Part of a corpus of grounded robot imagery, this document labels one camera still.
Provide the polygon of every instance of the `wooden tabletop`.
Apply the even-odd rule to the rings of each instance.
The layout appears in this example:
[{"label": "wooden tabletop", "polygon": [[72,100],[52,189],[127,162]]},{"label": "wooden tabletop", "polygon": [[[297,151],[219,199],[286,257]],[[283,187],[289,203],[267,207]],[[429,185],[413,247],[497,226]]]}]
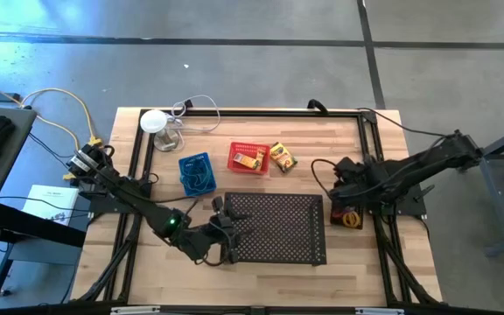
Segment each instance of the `wooden tabletop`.
[{"label": "wooden tabletop", "polygon": [[[137,130],[140,108],[119,108],[110,144],[115,147],[114,166],[126,174]],[[398,111],[382,114],[400,122]],[[186,126],[206,127],[216,117],[187,117]],[[378,120],[386,159],[408,156],[403,131],[384,119]],[[217,190],[205,195],[192,210],[193,224],[203,224],[212,214],[211,200],[225,192],[316,193],[323,194],[310,170],[314,158],[339,162],[343,157],[361,160],[357,122],[348,118],[222,117],[211,133],[184,132],[185,148],[179,152],[155,150],[151,171],[160,180],[153,186],[153,199],[184,195],[179,181],[178,161],[201,152],[212,160]],[[234,173],[227,169],[231,142],[284,144],[298,160],[288,174],[272,162],[264,176]],[[143,137],[137,174],[141,174],[147,135]],[[335,177],[329,165],[317,165],[317,174],[326,187]],[[270,306],[383,306],[386,304],[370,216],[362,230],[331,226],[330,201],[325,196],[325,244],[327,265],[238,262],[217,268],[196,266],[176,248],[160,241],[143,223],[137,246],[129,303],[154,305],[270,305]],[[186,209],[191,201],[168,204]],[[116,234],[117,214],[104,214],[87,231],[72,298],[88,290],[109,261]],[[400,217],[398,228],[404,259],[427,291],[440,300],[440,290],[431,248],[422,223]],[[398,277],[390,263],[395,293],[400,297]],[[123,278],[119,268],[115,292]]]}]

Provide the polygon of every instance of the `red basket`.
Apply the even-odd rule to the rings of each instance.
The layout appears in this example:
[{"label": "red basket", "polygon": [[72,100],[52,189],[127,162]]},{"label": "red basket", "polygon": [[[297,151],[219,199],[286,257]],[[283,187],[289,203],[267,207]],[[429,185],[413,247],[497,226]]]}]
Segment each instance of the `red basket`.
[{"label": "red basket", "polygon": [[[251,158],[256,158],[258,149],[264,148],[266,154],[263,156],[262,166],[260,170],[252,170],[240,163],[233,161],[236,153],[244,154]],[[228,152],[227,168],[233,172],[246,172],[250,174],[265,174],[270,169],[270,147],[265,144],[254,143],[231,143],[231,149]]]}]

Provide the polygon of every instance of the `white lamp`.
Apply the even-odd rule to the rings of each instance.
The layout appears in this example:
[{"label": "white lamp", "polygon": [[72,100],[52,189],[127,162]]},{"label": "white lamp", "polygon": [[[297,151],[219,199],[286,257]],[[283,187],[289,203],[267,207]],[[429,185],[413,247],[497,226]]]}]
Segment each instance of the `white lamp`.
[{"label": "white lamp", "polygon": [[157,109],[149,110],[141,116],[141,129],[155,135],[155,148],[159,151],[168,152],[179,145],[179,135],[176,131],[166,127],[168,117]]}]

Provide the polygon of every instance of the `gray floor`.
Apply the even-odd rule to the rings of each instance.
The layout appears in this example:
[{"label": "gray floor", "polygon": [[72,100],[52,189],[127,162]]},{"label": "gray floor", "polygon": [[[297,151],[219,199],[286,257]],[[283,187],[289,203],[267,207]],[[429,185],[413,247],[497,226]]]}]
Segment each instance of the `gray floor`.
[{"label": "gray floor", "polygon": [[[504,42],[504,1],[365,2],[374,40]],[[0,32],[363,39],[354,0],[1,0]],[[376,49],[375,56],[386,107],[399,109],[404,124],[445,133],[461,129],[479,145],[504,134],[504,50]],[[26,95],[47,87],[69,89],[85,100],[105,139],[119,106],[164,106],[197,94],[211,95],[222,107],[303,108],[311,98],[329,108],[375,106],[364,48],[0,43],[0,88]],[[35,108],[81,140],[88,138],[73,100],[45,94]],[[33,133],[56,151],[73,147],[49,126],[37,123]],[[411,153],[432,141],[406,137]],[[33,169],[40,156],[47,162]],[[28,143],[3,193],[26,195],[32,184],[63,186],[62,174],[47,153]],[[445,171],[428,182],[437,186],[425,201],[444,300],[504,311],[504,255],[483,255],[501,235],[481,174]],[[16,293],[0,298],[0,307],[57,303],[72,273],[67,266],[18,264],[5,284]]]}]

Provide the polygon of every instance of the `black table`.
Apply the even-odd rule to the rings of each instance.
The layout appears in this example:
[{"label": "black table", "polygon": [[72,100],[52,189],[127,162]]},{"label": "black table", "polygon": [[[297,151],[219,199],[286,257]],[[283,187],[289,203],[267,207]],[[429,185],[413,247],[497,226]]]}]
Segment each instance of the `black table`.
[{"label": "black table", "polygon": [[[0,115],[9,117],[16,126],[0,154],[1,190],[11,171],[11,167],[17,159],[18,153],[21,151],[31,131],[36,113],[28,109],[0,108]],[[0,265],[0,290],[11,268],[12,260],[9,256],[12,244],[22,240],[31,240],[33,237],[80,248],[83,245],[85,233],[78,229],[63,226],[50,220],[40,219],[37,216],[23,213],[13,207],[0,204],[0,241],[10,244]]]}]

